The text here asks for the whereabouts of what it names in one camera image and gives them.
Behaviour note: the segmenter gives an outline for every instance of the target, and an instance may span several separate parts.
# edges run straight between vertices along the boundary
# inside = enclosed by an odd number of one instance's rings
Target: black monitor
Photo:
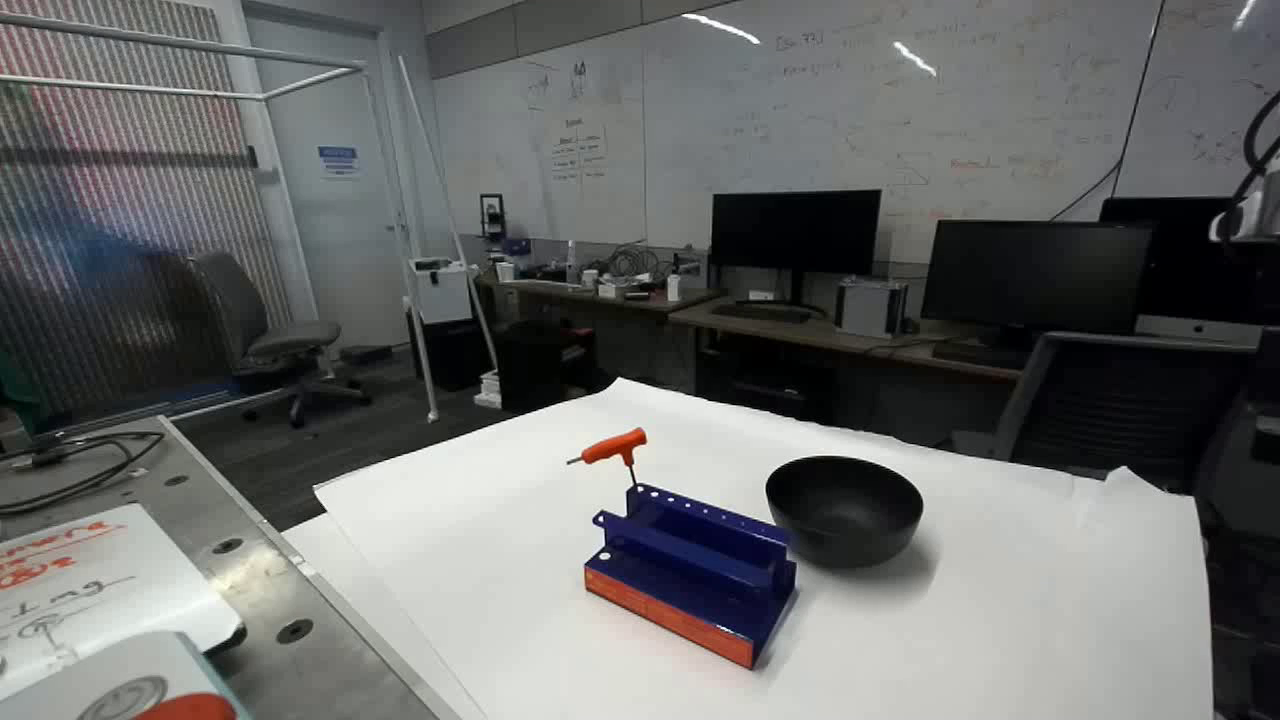
[[[1130,333],[1146,229],[940,220],[924,317],[988,333]]]
[[[1222,210],[1226,194],[1111,194],[1105,225],[1152,229],[1141,323],[1152,333],[1204,335],[1207,323],[1268,323],[1268,272],[1280,272],[1275,244],[1213,244],[1207,225]]]
[[[710,265],[872,272],[881,190],[715,194]]]

